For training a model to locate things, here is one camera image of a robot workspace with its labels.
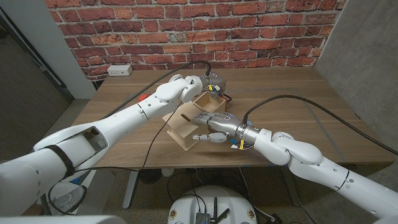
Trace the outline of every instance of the black cable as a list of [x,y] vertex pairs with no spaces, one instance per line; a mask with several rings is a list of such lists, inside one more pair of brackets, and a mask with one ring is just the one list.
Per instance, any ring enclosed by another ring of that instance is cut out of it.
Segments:
[[137,98],[137,96],[143,94],[147,89],[149,89],[151,86],[155,85],[157,82],[161,81],[163,78],[169,76],[170,74],[173,74],[174,72],[183,69],[189,65],[195,64],[195,63],[204,63],[206,65],[207,71],[206,71],[206,76],[209,75],[210,70],[211,70],[211,65],[210,63],[206,62],[206,61],[194,61],[194,62],[188,62],[185,65],[179,66],[178,68],[171,70],[169,72],[167,72],[166,74],[162,75],[161,77],[157,78],[155,81],[153,81],[152,83],[150,83],[149,85],[147,85],[145,88],[143,88],[142,90],[140,90],[138,93],[132,95],[131,97],[129,97],[125,102],[123,102],[122,104],[120,104],[119,106],[117,106],[115,109],[113,109],[111,112],[109,112],[107,115],[105,115],[102,119],[107,118],[109,116],[111,116],[112,114],[114,114],[115,112],[117,112],[118,110],[120,110],[123,106],[125,106],[126,104],[128,104],[130,101],[132,101],[133,99]]
[[367,134],[363,133],[361,130],[359,130],[358,128],[355,128],[354,126],[352,126],[351,124],[349,124],[347,121],[343,120],[342,118],[340,118],[339,116],[335,115],[334,113],[332,113],[331,111],[329,111],[328,109],[324,108],[323,106],[319,105],[318,103],[308,100],[306,98],[300,97],[300,96],[294,96],[294,95],[278,95],[278,96],[274,96],[271,98],[268,98],[262,102],[260,102],[259,104],[257,104],[256,106],[253,106],[250,110],[248,110],[248,112],[246,112],[246,114],[243,117],[243,124],[247,124],[248,123],[248,116],[249,114],[254,111],[255,109],[257,109],[258,107],[260,107],[261,105],[268,103],[272,100],[276,100],[276,99],[280,99],[280,98],[292,98],[292,99],[296,99],[296,100],[302,100],[304,102],[310,103],[311,105],[316,106],[317,108],[323,110],[324,112],[326,112],[328,115],[334,117],[335,119],[337,119],[338,121],[340,121],[341,123],[343,123],[345,126],[351,128],[352,130],[354,130],[355,132],[357,132],[358,134],[362,135],[364,138],[366,138],[367,140],[373,142],[374,144],[377,144],[378,146],[382,147],[383,149],[395,154],[398,156],[398,152],[393,150],[392,148],[388,147],[387,145],[377,141],[376,139],[372,138],[371,136],[368,136]]

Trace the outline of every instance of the table top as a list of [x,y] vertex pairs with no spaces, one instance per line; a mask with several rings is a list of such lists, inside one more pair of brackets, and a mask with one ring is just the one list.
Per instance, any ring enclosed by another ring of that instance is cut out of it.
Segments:
[[[243,118],[257,103],[276,95],[297,95],[324,106],[353,126],[375,138],[370,129],[338,96],[313,68],[242,68],[213,69],[227,80],[226,94],[233,98],[227,112]],[[77,117],[74,125],[96,121],[120,105],[127,96],[138,92],[163,75],[165,70],[133,71],[128,77],[108,77]],[[180,70],[182,75],[202,75],[205,70]],[[147,90],[155,92],[160,83]],[[295,99],[269,102],[249,115],[258,128],[273,133],[283,131],[296,140],[309,142],[322,154],[339,164],[389,164],[392,153],[363,138],[350,128],[310,104]],[[164,124],[162,117],[153,118],[135,132],[120,140],[98,166],[141,168],[149,144]],[[184,151],[167,133],[160,132],[149,153],[146,168],[237,167],[272,165],[253,149],[231,149],[230,142],[199,142]]]

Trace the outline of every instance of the concrete wall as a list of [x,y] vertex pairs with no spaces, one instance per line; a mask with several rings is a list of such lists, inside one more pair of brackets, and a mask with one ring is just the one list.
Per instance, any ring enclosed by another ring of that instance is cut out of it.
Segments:
[[94,95],[93,84],[85,78],[43,0],[5,0],[0,6],[75,98]]
[[382,142],[394,149],[398,149],[397,12],[395,0],[349,0],[315,64]]

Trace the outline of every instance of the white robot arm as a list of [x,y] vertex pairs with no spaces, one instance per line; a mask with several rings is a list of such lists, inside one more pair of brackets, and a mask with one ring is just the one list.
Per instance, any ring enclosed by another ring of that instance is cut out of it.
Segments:
[[0,164],[0,216],[22,214],[60,180],[71,181],[95,166],[125,135],[151,118],[174,111],[201,93],[206,78],[173,76],[144,101],[105,119],[72,126],[34,146],[33,153]]
[[[398,215],[398,193],[350,171],[322,156],[321,151],[306,142],[296,141],[287,133],[258,129],[228,113],[202,113],[194,122],[207,124],[225,136],[239,138],[276,165],[288,164],[298,177],[337,191],[378,218]],[[214,134],[196,135],[193,139],[220,142]]]

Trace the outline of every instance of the wall outlet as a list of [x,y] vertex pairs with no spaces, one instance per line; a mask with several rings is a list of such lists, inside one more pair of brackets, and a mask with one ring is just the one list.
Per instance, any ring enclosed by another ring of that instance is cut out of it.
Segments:
[[131,72],[131,65],[111,65],[108,68],[108,74],[110,76],[128,76]]

